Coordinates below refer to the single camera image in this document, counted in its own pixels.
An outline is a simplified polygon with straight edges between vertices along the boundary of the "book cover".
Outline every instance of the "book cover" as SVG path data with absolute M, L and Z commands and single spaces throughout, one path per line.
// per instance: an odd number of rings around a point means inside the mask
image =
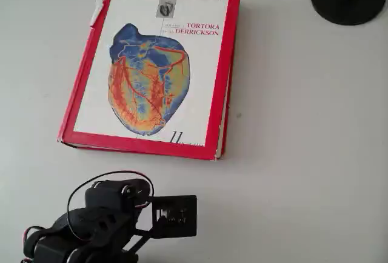
M 102 0 L 59 141 L 220 157 L 238 4 Z

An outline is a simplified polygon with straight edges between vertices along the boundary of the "book spine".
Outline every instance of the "book spine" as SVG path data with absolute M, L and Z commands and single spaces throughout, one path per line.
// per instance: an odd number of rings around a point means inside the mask
M 85 65 L 85 61 L 86 61 L 86 56 L 87 56 L 87 52 L 90 48 L 90 45 L 92 43 L 94 31 L 95 31 L 95 29 L 93 27 L 90 28 L 90 33 L 89 33 L 89 37 L 88 37 L 87 42 L 86 42 L 84 54 L 82 56 L 81 63 L 79 64 L 78 73 L 77 73 L 77 76 L 76 76 L 75 81 L 74 81 L 74 85 L 73 85 L 72 92 L 70 94 L 69 102 L 67 103 L 67 107 L 66 107 L 65 115 L 64 115 L 63 120 L 62 120 L 61 128 L 59 129 L 59 133 L 58 133 L 58 136 L 56 138 L 56 140 L 58 142 L 63 142 L 63 135 L 64 135 L 64 132 L 66 129 L 67 121 L 68 121 L 69 116 L 70 116 L 70 112 L 71 112 L 72 107 L 73 107 L 75 96 L 76 96 L 77 91 L 78 91 L 78 85 L 79 85 L 79 82 L 81 80 L 81 76 L 82 76 L 82 73 L 84 71 L 84 68 L 85 68 L 84 65 Z

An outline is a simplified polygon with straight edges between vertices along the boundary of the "white surface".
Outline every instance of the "white surface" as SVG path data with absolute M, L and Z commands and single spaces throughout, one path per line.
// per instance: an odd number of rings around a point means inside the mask
M 227 155 L 204 162 L 55 142 L 94 3 L 0 0 L 1 262 L 74 187 L 126 168 L 198 196 L 198 236 L 149 242 L 141 262 L 387 262 L 388 12 L 349 28 L 309 0 L 241 0 Z
M 174 132 L 183 132 L 179 139 L 180 143 L 205 145 L 228 0 L 176 0 L 173 18 L 156 18 L 159 1 L 112 0 L 110 2 L 74 131 L 164 142 L 170 142 Z M 175 33 L 175 29 L 167 28 L 168 25 L 187 28 L 188 22 L 213 24 L 219 29 L 211 31 L 219 35 L 189 35 Z M 112 66 L 109 48 L 113 44 L 113 37 L 129 23 L 133 24 L 142 35 L 160 35 L 176 40 L 189 56 L 188 92 L 173 116 L 167 120 L 166 125 L 151 136 L 138 135 L 125 128 L 108 101 L 108 77 Z M 175 54 L 176 60 L 180 57 L 179 53 Z M 187 79 L 182 78 L 182 80 L 184 81 L 182 87 L 185 88 Z

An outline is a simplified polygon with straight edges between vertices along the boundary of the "number 11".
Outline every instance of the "number 11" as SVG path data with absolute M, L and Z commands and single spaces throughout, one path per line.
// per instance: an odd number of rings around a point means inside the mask
M 178 136 L 178 139 L 176 140 L 176 143 L 179 142 L 179 140 L 181 139 L 181 136 L 182 136 L 183 132 L 181 132 Z M 175 138 L 175 135 L 176 135 L 176 131 L 174 131 L 174 135 L 172 136 L 171 140 L 170 140 L 170 143 L 173 143 L 173 140 Z

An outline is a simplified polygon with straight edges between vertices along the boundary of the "textbook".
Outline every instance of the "textbook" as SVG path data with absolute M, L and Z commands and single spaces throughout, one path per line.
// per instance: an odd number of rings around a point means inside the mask
M 58 141 L 216 160 L 239 0 L 98 0 Z

